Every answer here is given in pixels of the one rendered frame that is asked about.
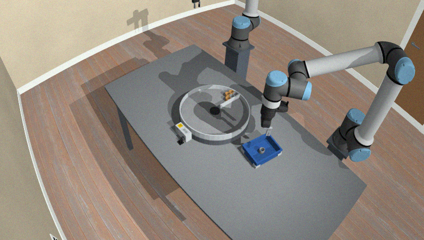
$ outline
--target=table top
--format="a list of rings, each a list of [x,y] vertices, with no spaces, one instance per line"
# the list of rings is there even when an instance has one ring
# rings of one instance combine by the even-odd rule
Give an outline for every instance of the table top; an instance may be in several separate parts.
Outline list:
[[[179,145],[173,126],[180,122],[181,99],[211,84],[246,98],[251,115],[245,135],[221,145],[196,140]],[[271,135],[282,154],[253,168],[241,145],[265,133],[262,92],[196,45],[105,88],[160,164],[233,240],[328,239],[366,187],[287,113],[272,120]]]

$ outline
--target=beige wall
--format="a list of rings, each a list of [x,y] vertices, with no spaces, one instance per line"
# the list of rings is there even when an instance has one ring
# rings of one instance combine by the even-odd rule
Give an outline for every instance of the beige wall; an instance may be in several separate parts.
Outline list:
[[[258,9],[337,54],[379,41],[400,45],[419,3],[420,0],[259,0]],[[378,88],[387,68],[386,64],[373,63],[354,69]]]
[[[34,171],[17,91],[1,58],[0,90],[0,239],[59,238]]]
[[[226,2],[203,0],[202,7]],[[193,9],[190,0],[0,1],[0,55],[17,88],[139,26]]]

